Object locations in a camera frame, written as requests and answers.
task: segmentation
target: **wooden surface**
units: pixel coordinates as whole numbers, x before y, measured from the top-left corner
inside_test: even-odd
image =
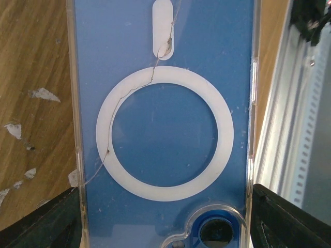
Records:
[[[262,3],[258,136],[287,2]],[[61,102],[31,98],[40,88]],[[70,187],[68,174],[76,167],[64,0],[0,1],[0,106],[0,191],[9,189],[0,206],[1,230]],[[8,123],[22,125],[21,140],[3,127]],[[32,168],[36,175],[27,179]]]

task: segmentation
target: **white circle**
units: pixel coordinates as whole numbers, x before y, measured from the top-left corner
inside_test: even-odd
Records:
[[[153,186],[131,176],[117,159],[112,143],[113,119],[121,104],[142,87],[159,83],[182,85],[197,93],[212,110],[218,130],[216,150],[206,169],[191,181],[173,187]],[[179,67],[150,67],[127,76],[111,90],[98,115],[96,139],[99,155],[104,160],[103,164],[119,185],[145,199],[171,202],[200,193],[219,177],[231,155],[233,123],[224,98],[206,79]]]

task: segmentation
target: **clear phone case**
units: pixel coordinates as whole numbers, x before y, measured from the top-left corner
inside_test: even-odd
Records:
[[[85,244],[247,247],[260,2],[67,12]]]

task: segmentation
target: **camera lens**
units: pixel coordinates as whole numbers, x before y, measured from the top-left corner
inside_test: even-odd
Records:
[[[230,223],[222,219],[212,219],[203,224],[200,239],[208,248],[222,248],[227,246],[233,237]]]

